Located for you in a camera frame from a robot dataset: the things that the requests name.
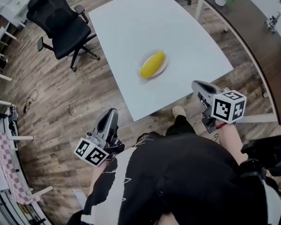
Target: chair armrest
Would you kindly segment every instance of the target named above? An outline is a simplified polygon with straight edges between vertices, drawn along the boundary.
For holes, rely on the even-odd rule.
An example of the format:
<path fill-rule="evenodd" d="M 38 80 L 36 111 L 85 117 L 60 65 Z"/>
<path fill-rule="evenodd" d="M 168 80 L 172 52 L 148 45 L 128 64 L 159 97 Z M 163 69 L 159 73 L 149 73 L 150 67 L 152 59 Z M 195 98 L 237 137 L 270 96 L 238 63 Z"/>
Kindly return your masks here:
<path fill-rule="evenodd" d="M 44 47 L 53 51 L 53 47 L 44 43 L 43 37 L 40 37 L 39 40 L 37 41 L 37 49 L 40 52 Z"/>
<path fill-rule="evenodd" d="M 79 15 L 81 15 L 83 17 L 83 19 L 85 20 L 86 23 L 89 23 L 88 18 L 85 15 L 85 9 L 82 5 L 77 5 L 74 7 L 76 13 L 78 13 Z"/>

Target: chair seat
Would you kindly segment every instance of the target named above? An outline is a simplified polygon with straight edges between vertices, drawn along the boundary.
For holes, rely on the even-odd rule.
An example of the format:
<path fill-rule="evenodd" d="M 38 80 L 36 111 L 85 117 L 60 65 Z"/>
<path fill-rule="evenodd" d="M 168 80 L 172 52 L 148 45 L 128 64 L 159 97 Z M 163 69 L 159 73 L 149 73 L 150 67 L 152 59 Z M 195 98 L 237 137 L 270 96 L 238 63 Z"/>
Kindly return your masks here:
<path fill-rule="evenodd" d="M 74 51 L 79 44 L 83 46 L 90 33 L 91 29 L 85 21 L 77 17 L 52 38 L 55 57 L 62 59 Z"/>

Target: forearm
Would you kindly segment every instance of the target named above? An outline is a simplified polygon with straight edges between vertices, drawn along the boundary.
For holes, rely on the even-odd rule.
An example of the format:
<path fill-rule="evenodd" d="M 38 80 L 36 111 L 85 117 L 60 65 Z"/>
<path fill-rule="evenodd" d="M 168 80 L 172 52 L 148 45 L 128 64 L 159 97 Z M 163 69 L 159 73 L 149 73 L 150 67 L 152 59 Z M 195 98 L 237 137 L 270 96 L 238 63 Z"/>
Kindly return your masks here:
<path fill-rule="evenodd" d="M 89 187 L 89 195 L 93 192 L 95 182 L 100 177 L 101 173 L 104 171 L 104 169 L 106 168 L 108 163 L 109 163 L 109 161 L 105 160 L 100 164 L 100 166 L 94 168 L 93 175 L 92 175 L 92 181 L 90 182 L 90 187 Z"/>
<path fill-rule="evenodd" d="M 221 146 L 224 147 L 241 164 L 248 159 L 247 154 L 241 153 L 243 143 L 239 137 L 236 127 L 227 124 L 218 130 Z"/>

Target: white pot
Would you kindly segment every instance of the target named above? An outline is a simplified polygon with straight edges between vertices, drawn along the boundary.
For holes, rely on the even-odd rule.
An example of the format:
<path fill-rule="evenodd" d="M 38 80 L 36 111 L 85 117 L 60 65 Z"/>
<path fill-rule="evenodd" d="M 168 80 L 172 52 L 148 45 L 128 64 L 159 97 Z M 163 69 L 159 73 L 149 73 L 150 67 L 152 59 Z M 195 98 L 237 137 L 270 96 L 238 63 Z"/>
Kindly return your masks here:
<path fill-rule="evenodd" d="M 226 2 L 227 2 L 227 0 L 215 0 L 215 3 L 220 6 L 224 6 L 226 4 Z"/>

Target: wooden floor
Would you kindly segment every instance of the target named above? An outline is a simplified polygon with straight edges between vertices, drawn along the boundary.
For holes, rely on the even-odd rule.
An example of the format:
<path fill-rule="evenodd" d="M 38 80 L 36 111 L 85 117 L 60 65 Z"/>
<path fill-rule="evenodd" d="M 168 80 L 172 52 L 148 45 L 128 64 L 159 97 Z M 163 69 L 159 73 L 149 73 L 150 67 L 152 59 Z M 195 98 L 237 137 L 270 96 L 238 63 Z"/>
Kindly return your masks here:
<path fill-rule="evenodd" d="M 75 0 L 72 4 L 79 2 L 88 13 L 109 1 Z M 177 2 L 194 16 L 198 0 L 192 0 L 191 6 L 183 0 Z M 231 32 L 223 31 L 221 21 L 207 8 L 201 24 L 235 68 L 215 84 L 245 94 L 248 97 L 247 114 L 270 112 L 269 99 L 262 97 L 265 89 L 261 78 L 241 44 Z M 35 140 L 21 142 L 19 153 L 29 184 L 35 191 L 54 187 L 41 201 L 44 212 L 54 224 L 65 224 L 80 209 L 73 188 L 88 192 L 92 168 L 79 160 L 73 149 L 105 110 L 118 109 L 118 136 L 126 147 L 131 146 L 142 133 L 164 133 L 174 121 L 171 114 L 174 105 L 185 108 L 197 134 L 214 137 L 205 131 L 200 121 L 204 107 L 195 96 L 187 96 L 154 116 L 133 122 L 98 40 L 92 40 L 88 47 L 101 56 L 101 60 L 83 54 L 79 57 L 78 71 L 73 73 L 69 68 L 70 58 L 56 60 L 49 50 L 37 51 L 40 36 L 45 36 L 45 32 L 28 23 L 17 34 L 19 40 L 8 47 L 6 55 L 9 61 L 4 74 L 13 80 L 0 80 L 0 96 L 2 100 L 17 105 L 22 114 L 26 97 L 34 89 L 38 91 L 36 102 L 31 103 L 30 109 L 20 116 L 18 122 L 20 134 L 33 135 Z M 237 127 L 244 143 L 253 138 L 281 134 L 281 126 L 277 123 L 241 124 Z"/>

